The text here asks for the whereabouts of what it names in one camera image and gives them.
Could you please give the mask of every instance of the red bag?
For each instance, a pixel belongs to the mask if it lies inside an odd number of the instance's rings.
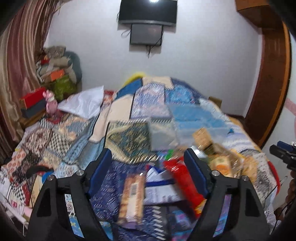
[[[163,165],[172,173],[184,196],[191,203],[195,216],[199,218],[206,199],[197,192],[187,167],[179,161],[184,161],[184,158],[181,157],[179,159],[164,161]]]

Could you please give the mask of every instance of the silver bolt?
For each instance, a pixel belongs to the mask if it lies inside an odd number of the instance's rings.
[[[220,172],[217,171],[217,170],[213,170],[213,171],[212,171],[212,175],[215,176],[215,177],[217,177],[217,176],[220,175]]]
[[[47,180],[48,181],[52,181],[54,179],[54,175],[49,175],[48,177],[47,177]]]
[[[242,179],[243,179],[244,181],[248,181],[248,180],[249,180],[249,177],[246,176],[246,175],[242,175]]]
[[[84,174],[84,170],[78,170],[76,172],[76,175],[78,175],[78,176],[82,176],[83,174]]]

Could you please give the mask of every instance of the striped satin curtain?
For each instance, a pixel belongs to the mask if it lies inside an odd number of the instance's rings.
[[[0,163],[23,136],[19,99],[39,82],[35,64],[58,0],[28,0],[0,36]]]

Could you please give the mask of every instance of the pink plush animal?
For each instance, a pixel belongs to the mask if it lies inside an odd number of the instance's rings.
[[[43,97],[46,100],[46,112],[49,116],[54,116],[57,111],[57,100],[54,98],[54,93],[52,91],[47,90],[43,92]]]

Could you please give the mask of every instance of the tv screen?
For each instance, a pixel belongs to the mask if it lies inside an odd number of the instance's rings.
[[[122,0],[118,23],[152,23],[174,26],[177,22],[175,0]]]

